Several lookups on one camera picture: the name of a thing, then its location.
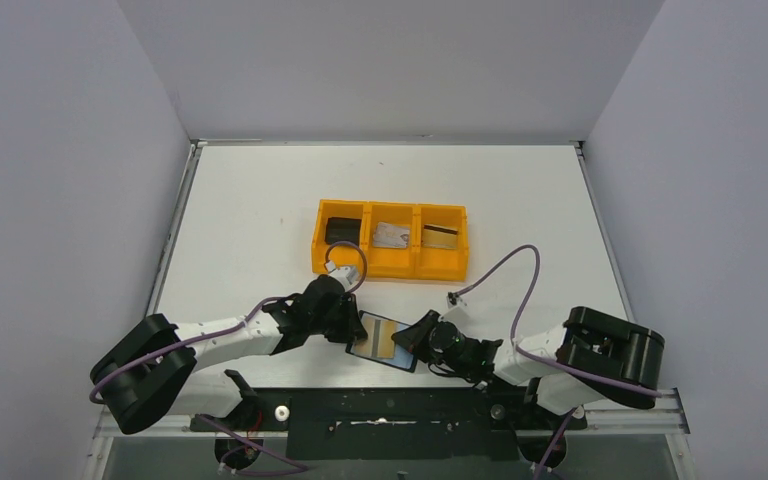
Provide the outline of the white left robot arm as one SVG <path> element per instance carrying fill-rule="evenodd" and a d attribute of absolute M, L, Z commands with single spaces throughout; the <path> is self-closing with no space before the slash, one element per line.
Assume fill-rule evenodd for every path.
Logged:
<path fill-rule="evenodd" d="M 104 405 L 121 432 L 134 434 L 168 414 L 207 414 L 233 427 L 255 416 L 256 400 L 241 374 L 207 368 L 249 356 L 274 356 L 312 336 L 350 344 L 367 336 L 348 267 L 322 274 L 301 293 L 268 297 L 249 314 L 176 324 L 162 314 L 137 323 L 90 371 L 90 400 Z"/>

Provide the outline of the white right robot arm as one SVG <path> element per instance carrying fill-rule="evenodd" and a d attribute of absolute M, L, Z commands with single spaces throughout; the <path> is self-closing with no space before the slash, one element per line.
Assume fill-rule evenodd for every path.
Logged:
<path fill-rule="evenodd" d="M 459 328 L 469 318 L 462 306 L 445 313 L 431 310 L 392 339 L 447 376 L 471 384 L 532 388 L 522 411 L 538 427 L 601 399 L 639 410 L 655 405 L 665 339 L 652 329 L 578 306 L 539 334 L 479 340 Z"/>

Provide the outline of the black leather card holder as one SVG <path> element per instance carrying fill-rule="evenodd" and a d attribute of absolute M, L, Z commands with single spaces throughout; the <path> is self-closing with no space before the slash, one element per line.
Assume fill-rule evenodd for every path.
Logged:
<path fill-rule="evenodd" d="M 360 321 L 367 338 L 346 346 L 348 355 L 371 361 L 400 371 L 413 373 L 417 358 L 398 346 L 392 336 L 407 330 L 410 325 L 377 314 L 360 311 Z"/>

